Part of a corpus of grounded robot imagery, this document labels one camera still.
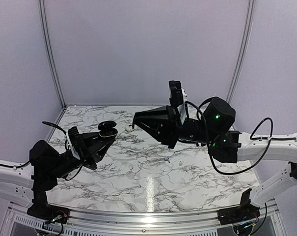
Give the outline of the black earbud charging case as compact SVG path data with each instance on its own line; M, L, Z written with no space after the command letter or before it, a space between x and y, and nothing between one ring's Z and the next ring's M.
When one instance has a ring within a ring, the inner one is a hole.
M115 137L118 134L118 130L115 128L116 125L116 122L112 120L103 121L99 123L99 136L102 138Z

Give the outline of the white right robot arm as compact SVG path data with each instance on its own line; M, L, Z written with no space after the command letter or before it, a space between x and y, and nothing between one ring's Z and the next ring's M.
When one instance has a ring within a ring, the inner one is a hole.
M297 133L275 136L232 130L235 110L223 99L211 97L203 102L205 111L196 107L195 119L189 117L186 101L181 106L163 106L137 112L133 126L138 126L162 145L174 148L178 142L206 146L210 162L237 163L253 160L286 161L286 165L258 187L242 193L234 216L245 220L276 195L297 185Z

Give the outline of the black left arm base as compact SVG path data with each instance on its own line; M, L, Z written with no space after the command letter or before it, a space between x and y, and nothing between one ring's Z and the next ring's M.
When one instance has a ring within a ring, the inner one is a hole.
M61 216L57 221L66 224L69 216L69 209L55 206L48 203L45 191L34 191L32 205L27 209L27 214L52 223L53 219Z

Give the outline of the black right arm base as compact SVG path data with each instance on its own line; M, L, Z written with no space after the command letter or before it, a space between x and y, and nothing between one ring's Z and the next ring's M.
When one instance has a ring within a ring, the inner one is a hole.
M221 225L234 224L251 220L260 216L259 207L251 204L249 188L242 193L238 206L220 209L217 211L217 218Z

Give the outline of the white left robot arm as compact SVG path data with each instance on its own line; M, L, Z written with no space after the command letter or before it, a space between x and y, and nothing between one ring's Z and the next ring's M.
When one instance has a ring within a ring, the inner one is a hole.
M82 134L72 130L67 133L64 153L38 141L29 151L27 163L0 163L0 197L34 210L43 219L50 218L53 207L46 192L76 169L97 169L116 136L116 129Z

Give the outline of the beige earbud charging case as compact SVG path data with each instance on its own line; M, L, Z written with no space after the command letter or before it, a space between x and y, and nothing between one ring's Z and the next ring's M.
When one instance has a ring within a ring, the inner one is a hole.
M132 132L134 130L134 128L131 124L127 124L127 125L125 125L125 130L127 132Z

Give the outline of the right aluminium corner post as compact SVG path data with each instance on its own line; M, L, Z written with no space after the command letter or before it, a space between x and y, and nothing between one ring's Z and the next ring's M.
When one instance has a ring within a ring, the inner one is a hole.
M232 103L232 99L235 95L236 87L239 82L239 78L240 78L240 74L241 74L241 70L242 70L242 66L243 66L243 61L245 58L245 54L246 54L247 47L249 44L249 39L251 36L251 29L252 29L252 25L253 25L255 5L256 5L255 0L247 1L247 10L246 10L246 14L245 14L245 21L244 21L243 32L242 32L241 41L240 41L240 47L239 47L239 51L238 51L236 64L235 64L233 74L231 77L231 82L229 85L228 93L226 96L226 101L228 104Z

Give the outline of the aluminium corner post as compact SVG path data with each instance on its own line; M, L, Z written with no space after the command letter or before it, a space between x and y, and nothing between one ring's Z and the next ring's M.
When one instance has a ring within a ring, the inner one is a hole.
M242 70L242 66L243 66L243 61L245 58L245 54L246 54L247 47L249 44L249 39L251 36L251 29L252 29L252 25L253 25L255 5L256 5L255 0L247 1L247 10L246 10L246 14L245 14L245 21L244 21L243 32L242 32L241 41L240 41L240 47L239 47L239 51L238 51L236 64L235 64L233 74L231 77L231 82L229 85L228 93L226 96L226 101L228 104L232 103L232 99L235 95L236 87L239 82L239 78L240 78L240 74L241 74L241 70Z
M38 0L38 6L39 6L39 16L40 16L40 21L41 21L41 28L42 28L42 33L43 33L45 50L46 50L46 54L47 54L48 65L50 68L50 72L51 72L51 76L52 76L52 80L53 80L53 84L54 84L54 88L56 91L58 101L60 103L61 108L63 110L65 110L67 108L67 105L66 105L66 102L64 99L56 63L54 60L53 47L51 44L45 0Z

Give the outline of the aluminium front frame rail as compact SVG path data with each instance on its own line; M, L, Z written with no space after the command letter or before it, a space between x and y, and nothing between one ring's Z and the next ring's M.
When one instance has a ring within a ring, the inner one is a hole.
M235 236L249 227L257 236L284 236L275 201L260 208L260 216L223 225L217 209L170 213L111 212L69 208L67 222L45 225L43 219L10 203L1 236Z

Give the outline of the left aluminium corner post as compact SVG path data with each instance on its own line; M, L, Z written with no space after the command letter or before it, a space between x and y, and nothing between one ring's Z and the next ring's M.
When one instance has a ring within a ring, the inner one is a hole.
M54 88L56 91L58 101L60 103L61 108L63 110L65 110L67 108L67 105L66 105L66 102L64 99L56 63L54 60L53 47L51 44L45 0L38 0L38 6L39 6L39 16L40 16L40 21L41 21L41 28L42 28L42 33L43 33L45 50L46 50L46 54L47 54L48 65L50 68L50 72L51 72L51 76L52 76L52 80L53 80L53 84L54 84Z

